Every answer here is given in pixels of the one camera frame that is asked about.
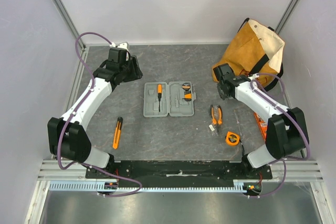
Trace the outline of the orange black screwdriver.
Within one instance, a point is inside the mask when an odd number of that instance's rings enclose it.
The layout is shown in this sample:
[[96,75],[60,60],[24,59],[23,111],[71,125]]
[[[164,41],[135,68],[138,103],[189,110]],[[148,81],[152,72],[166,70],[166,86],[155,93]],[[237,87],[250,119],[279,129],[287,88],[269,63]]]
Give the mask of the orange black screwdriver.
[[161,84],[158,84],[157,85],[157,98],[158,98],[158,108],[159,108],[159,112],[161,111],[161,98],[162,98],[162,85]]

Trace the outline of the grey plastic tool case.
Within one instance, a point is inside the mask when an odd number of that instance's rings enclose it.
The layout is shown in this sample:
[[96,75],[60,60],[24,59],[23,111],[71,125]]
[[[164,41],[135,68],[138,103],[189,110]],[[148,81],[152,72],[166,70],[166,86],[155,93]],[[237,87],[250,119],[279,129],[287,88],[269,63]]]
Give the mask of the grey plastic tool case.
[[[182,84],[191,84],[192,101],[187,102],[184,98],[185,90]],[[161,111],[158,108],[158,84],[162,85]],[[194,115],[194,101],[196,94],[190,81],[147,82],[144,85],[143,116],[146,118],[187,117]]]

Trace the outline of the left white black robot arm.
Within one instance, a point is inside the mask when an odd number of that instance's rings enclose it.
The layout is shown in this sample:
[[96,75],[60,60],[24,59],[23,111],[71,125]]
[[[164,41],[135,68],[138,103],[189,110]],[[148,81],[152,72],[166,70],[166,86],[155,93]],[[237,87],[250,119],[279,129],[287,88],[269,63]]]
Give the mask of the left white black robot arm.
[[60,118],[47,124],[50,152],[62,158],[97,167],[104,178],[115,174],[112,156],[92,146],[87,126],[101,103],[123,83],[143,76],[136,56],[130,54],[126,42],[110,46],[107,60],[93,72],[87,88],[75,104]]

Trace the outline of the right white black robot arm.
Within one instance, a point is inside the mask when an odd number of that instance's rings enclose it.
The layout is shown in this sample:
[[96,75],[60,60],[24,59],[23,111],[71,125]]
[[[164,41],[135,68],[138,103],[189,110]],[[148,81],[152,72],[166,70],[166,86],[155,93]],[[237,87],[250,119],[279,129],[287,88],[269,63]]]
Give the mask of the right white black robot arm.
[[310,158],[304,112],[300,108],[289,108],[270,97],[258,81],[263,73],[237,76],[227,63],[215,67],[213,73],[222,99],[234,98],[242,102],[267,124],[264,145],[241,159],[240,172],[245,178],[254,178],[260,167],[282,158],[292,158],[293,153],[302,149],[306,150],[306,158]]

